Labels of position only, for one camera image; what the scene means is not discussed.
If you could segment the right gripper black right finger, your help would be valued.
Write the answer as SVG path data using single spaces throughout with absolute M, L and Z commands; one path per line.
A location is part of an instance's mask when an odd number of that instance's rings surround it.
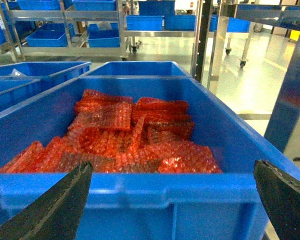
M 257 192 L 281 240 L 300 240 L 300 181 L 265 160 L 254 164 Z

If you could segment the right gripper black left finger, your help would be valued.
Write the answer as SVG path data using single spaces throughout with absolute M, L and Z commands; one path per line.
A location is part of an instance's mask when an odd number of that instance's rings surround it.
M 33 203 L 0 225 L 0 240 L 73 240 L 85 209 L 93 167 L 80 163 Z

